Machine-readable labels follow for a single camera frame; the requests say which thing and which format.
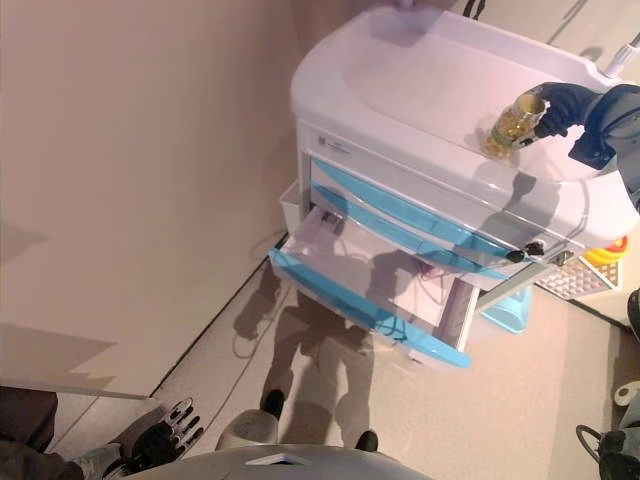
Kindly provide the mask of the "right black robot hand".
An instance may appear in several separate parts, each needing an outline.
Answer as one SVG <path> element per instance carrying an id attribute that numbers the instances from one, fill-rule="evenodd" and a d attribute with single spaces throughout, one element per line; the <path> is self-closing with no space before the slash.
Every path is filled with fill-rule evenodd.
<path id="1" fill-rule="evenodd" d="M 545 113 L 532 130 L 532 135 L 537 139 L 566 137 L 570 127 L 585 124 L 590 112 L 603 97 L 603 93 L 578 84 L 556 82 L 540 84 L 529 93 L 546 105 Z"/>

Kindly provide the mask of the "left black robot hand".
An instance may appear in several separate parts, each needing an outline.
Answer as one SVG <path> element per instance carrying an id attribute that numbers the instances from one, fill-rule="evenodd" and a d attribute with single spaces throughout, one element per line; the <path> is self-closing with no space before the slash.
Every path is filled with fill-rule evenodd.
<path id="1" fill-rule="evenodd" d="M 193 399 L 187 397 L 138 437 L 128 465 L 137 473 L 176 461 L 197 443 L 203 432 Z"/>

